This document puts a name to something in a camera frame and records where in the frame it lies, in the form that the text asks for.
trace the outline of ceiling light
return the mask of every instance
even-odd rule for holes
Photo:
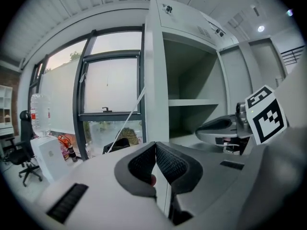
[[[292,11],[292,10],[288,10],[288,11],[287,11],[287,15],[288,15],[288,16],[292,16],[292,15],[293,15],[293,11]]]
[[[264,31],[264,26],[263,25],[259,26],[258,27],[258,32],[263,32],[263,31]]]

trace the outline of white shelf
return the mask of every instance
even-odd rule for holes
[[[168,106],[190,106],[190,105],[218,105],[215,100],[192,99],[192,100],[168,100]]]

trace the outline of ceiling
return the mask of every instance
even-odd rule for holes
[[[78,16],[112,3],[149,3],[149,0],[28,0],[20,8],[1,44],[1,58],[20,62],[33,53],[33,48],[46,40],[57,28]],[[176,0],[194,7],[226,25],[238,40],[257,37],[257,28],[266,23],[266,33],[275,34],[293,22],[285,15],[278,0]],[[251,8],[257,8],[259,16]]]

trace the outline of sky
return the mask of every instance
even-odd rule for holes
[[[113,33],[98,36],[94,43],[91,54],[122,49],[140,50],[141,38],[141,32]],[[55,69],[63,63],[69,62],[71,59],[70,53],[73,53],[74,51],[81,53],[85,46],[85,43],[86,40],[78,42],[56,53],[49,58],[46,68]]]

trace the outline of window frame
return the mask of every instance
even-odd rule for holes
[[[117,50],[117,51],[108,51],[97,54],[92,54],[91,51],[94,46],[95,40],[100,35],[112,34],[112,33],[123,33],[123,32],[141,32],[142,33],[142,41],[141,41],[141,50]],[[85,34],[83,36],[77,37],[62,46],[58,47],[50,54],[45,55],[45,57],[38,62],[32,71],[30,86],[29,86],[29,94],[28,94],[28,108],[30,110],[30,102],[31,96],[30,91],[32,88],[36,88],[35,92],[39,93],[39,87],[41,84],[42,75],[45,72],[47,67],[48,60],[51,56],[60,52],[61,50],[74,45],[80,41],[86,40],[85,46],[82,50],[78,67],[75,75],[73,94],[72,94],[72,117],[74,124],[74,131],[76,136],[77,145],[80,151],[80,155],[82,160],[87,160],[88,156],[85,150],[85,132],[83,122],[99,122],[99,121],[126,121],[130,112],[114,112],[114,113],[84,113],[84,90],[85,85],[84,81],[80,83],[81,77],[84,73],[87,72],[88,64],[95,61],[115,59],[115,58],[130,58],[137,57],[137,65],[139,70],[137,71],[137,97],[139,97],[142,89],[144,88],[144,32],[145,32],[145,24],[142,26],[122,26],[122,27],[114,27],[103,30],[92,30],[90,33]],[[36,70],[39,65],[42,64],[41,71],[39,76],[36,74]],[[145,123],[145,100],[144,97],[141,99],[138,105],[138,111],[134,112],[129,120],[139,120],[142,122],[142,139],[143,142],[146,142],[146,123]]]

